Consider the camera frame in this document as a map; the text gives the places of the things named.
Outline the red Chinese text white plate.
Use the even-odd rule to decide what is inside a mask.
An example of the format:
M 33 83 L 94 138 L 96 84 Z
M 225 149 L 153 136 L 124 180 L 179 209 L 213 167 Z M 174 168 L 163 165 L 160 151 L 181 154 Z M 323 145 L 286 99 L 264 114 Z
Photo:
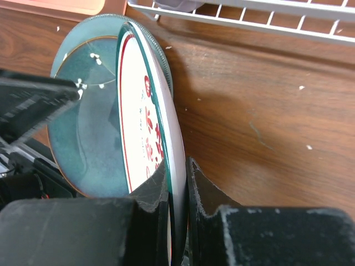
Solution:
M 128 190 L 135 191 L 164 164 L 170 211 L 168 261 L 180 265 L 187 231 L 184 144 L 168 83 L 134 22 L 125 22 L 119 32 L 116 77 Z

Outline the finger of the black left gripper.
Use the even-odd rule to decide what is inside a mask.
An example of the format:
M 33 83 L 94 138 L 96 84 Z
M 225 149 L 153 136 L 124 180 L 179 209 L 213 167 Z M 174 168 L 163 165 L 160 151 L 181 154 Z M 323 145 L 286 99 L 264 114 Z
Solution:
M 79 100 L 70 80 L 1 69 L 1 145 L 24 143 Z

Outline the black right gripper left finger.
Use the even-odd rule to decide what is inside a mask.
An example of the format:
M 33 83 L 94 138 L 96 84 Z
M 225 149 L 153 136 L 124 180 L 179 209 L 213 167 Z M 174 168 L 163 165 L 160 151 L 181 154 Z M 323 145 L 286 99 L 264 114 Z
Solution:
M 168 265 L 165 166 L 123 198 L 29 199 L 1 179 L 2 265 Z

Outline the teal glazed floral plate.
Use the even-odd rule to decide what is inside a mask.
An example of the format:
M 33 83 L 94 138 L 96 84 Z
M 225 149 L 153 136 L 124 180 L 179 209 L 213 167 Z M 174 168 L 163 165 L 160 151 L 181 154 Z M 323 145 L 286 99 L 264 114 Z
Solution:
M 88 197 L 129 194 L 121 145 L 116 87 L 116 37 L 97 37 L 68 53 L 55 77 L 76 83 L 75 107 L 48 125 L 62 175 Z

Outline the purple mug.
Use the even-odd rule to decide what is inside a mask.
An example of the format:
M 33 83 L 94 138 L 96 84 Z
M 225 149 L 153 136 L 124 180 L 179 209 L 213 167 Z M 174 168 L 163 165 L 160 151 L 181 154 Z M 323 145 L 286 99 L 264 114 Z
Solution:
M 154 0 L 158 7 L 170 11 L 192 12 L 204 5 L 204 2 L 190 0 Z

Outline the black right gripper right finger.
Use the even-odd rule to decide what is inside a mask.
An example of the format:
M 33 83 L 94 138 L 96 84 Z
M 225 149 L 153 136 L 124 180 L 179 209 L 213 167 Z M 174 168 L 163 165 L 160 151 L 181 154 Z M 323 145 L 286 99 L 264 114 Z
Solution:
M 353 265 L 354 221 L 328 207 L 243 206 L 187 160 L 191 265 Z

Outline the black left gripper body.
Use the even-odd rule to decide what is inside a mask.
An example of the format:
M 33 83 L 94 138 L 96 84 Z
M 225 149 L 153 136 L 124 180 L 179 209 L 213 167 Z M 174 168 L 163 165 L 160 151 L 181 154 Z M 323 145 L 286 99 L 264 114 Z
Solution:
M 1 149 L 1 208 L 17 200 L 77 197 L 83 195 L 63 177 L 45 144 L 31 138 Z

